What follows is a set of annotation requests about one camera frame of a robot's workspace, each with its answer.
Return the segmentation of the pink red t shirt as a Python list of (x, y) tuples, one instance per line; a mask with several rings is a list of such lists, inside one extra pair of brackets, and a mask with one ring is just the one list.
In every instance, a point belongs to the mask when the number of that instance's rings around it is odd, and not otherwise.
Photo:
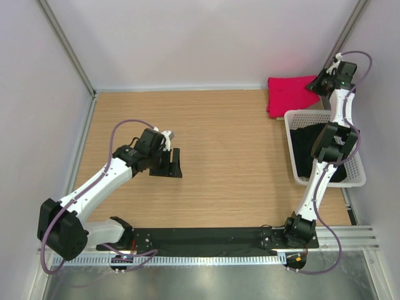
[(306, 89), (316, 79), (313, 76), (269, 77), (267, 80), (268, 104), (266, 111), (270, 118), (283, 117), (287, 111), (306, 109), (319, 101), (319, 96)]

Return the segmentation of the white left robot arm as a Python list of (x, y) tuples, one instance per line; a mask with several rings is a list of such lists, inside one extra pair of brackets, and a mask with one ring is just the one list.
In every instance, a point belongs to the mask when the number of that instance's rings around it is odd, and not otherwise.
[(119, 217), (88, 222), (88, 217), (119, 186), (145, 170), (152, 176), (181, 178), (180, 150), (171, 147), (173, 137), (172, 131), (146, 128), (133, 145), (117, 148), (111, 160), (81, 187), (58, 201), (44, 201), (38, 239), (66, 261), (102, 244), (127, 249), (134, 239), (129, 223)]

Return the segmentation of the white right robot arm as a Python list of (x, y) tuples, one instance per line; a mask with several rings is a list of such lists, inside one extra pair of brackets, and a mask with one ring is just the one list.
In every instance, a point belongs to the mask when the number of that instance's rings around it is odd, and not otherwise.
[(304, 246), (313, 239), (318, 210), (331, 178), (359, 148), (360, 133), (352, 121), (356, 90), (352, 80), (356, 70), (356, 64), (339, 57), (307, 86), (329, 98), (331, 114), (311, 149), (313, 163), (306, 192), (281, 233), (283, 243), (290, 248)]

